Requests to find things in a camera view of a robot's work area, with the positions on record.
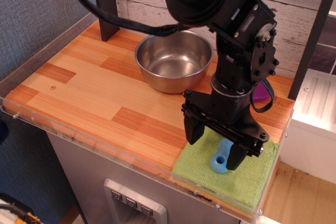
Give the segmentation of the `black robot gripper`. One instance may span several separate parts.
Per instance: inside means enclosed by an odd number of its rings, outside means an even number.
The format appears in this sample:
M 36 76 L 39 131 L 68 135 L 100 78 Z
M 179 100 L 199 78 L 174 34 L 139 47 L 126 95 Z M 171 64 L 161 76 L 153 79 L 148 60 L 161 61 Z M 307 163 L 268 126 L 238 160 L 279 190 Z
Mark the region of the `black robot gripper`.
M 250 90 L 223 94 L 215 90 L 211 94 L 184 91 L 182 111 L 189 144 L 195 144 L 207 126 L 234 143 L 229 151 L 228 170 L 236 170 L 246 155 L 259 156 L 269 135 L 252 117 L 251 94 Z

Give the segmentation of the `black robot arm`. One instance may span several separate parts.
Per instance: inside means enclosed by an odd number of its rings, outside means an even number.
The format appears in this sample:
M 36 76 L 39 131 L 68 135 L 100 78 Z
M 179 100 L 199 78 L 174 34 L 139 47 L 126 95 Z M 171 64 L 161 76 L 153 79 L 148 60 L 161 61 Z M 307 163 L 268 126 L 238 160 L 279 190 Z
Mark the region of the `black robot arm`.
M 269 135 L 251 115 L 254 93 L 268 81 L 278 60 L 273 46 L 274 13 L 261 0 L 165 0 L 185 27 L 206 26 L 216 34 L 218 53 L 212 91 L 187 90 L 182 106 L 186 138 L 194 144 L 206 127 L 232 142 L 226 167 L 235 170 L 246 156 L 258 156 Z

